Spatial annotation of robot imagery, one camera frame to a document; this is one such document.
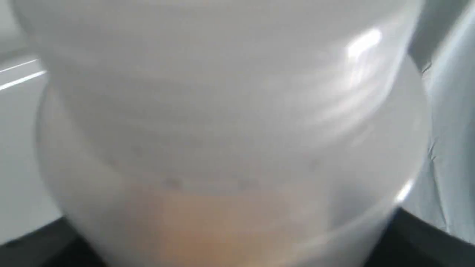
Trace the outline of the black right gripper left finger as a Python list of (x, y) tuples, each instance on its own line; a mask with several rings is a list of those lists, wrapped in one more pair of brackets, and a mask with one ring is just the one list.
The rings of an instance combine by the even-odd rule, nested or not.
[(82, 236), (64, 219), (1, 245), (2, 267), (105, 267)]

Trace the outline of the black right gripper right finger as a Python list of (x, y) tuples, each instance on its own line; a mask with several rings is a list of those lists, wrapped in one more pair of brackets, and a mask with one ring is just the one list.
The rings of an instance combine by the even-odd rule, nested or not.
[(367, 267), (473, 267), (473, 244), (399, 208), (366, 261)]

